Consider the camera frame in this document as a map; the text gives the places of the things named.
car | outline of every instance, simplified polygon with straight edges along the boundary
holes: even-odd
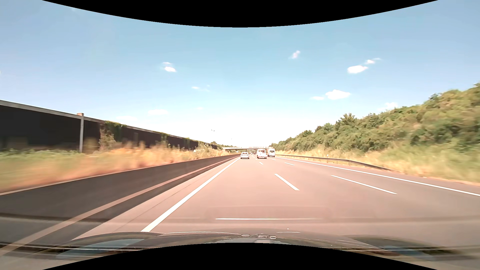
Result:
[[[250,159],[250,155],[247,152],[242,152],[240,154],[240,159]]]
[[[275,149],[270,148],[268,150],[268,157],[273,157],[273,158],[275,157]]]
[[[267,153],[265,149],[257,149],[257,158],[258,159],[266,159]]]

bridge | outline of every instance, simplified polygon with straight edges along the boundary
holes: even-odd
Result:
[[[269,149],[269,148],[273,148],[273,147],[272,146],[222,147],[222,149],[225,149],[225,150],[238,150],[238,149],[250,150],[250,149]]]

dry grass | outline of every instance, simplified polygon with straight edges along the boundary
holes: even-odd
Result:
[[[277,151],[277,154],[356,160],[390,168],[408,175],[480,183],[480,150],[460,153],[447,147],[396,146],[384,151],[359,153],[324,147],[305,152]],[[361,166],[351,163],[350,166]]]
[[[164,145],[152,148],[127,145],[90,155],[60,150],[2,152],[0,191],[226,155],[231,153],[205,146],[193,152]]]

metal guardrail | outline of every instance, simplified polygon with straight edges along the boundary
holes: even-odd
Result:
[[[358,164],[358,165],[363,165],[363,166],[366,166],[366,167],[376,168],[376,169],[380,169],[380,170],[397,172],[397,171],[389,169],[389,168],[384,168],[384,167],[380,167],[380,166],[376,166],[376,165],[372,165],[372,164],[368,164],[368,163],[363,163],[363,162],[355,161],[355,160],[345,160],[345,159],[335,159],[335,158],[320,158],[320,157],[306,157],[306,156],[294,156],[294,155],[283,155],[283,154],[276,154],[276,155],[277,156],[287,156],[287,157],[297,157],[297,158],[319,159],[319,160],[336,160],[336,161],[355,163],[355,164]]]

highway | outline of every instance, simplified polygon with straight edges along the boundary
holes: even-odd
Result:
[[[275,228],[480,243],[480,187],[282,157],[235,158],[78,235]]]

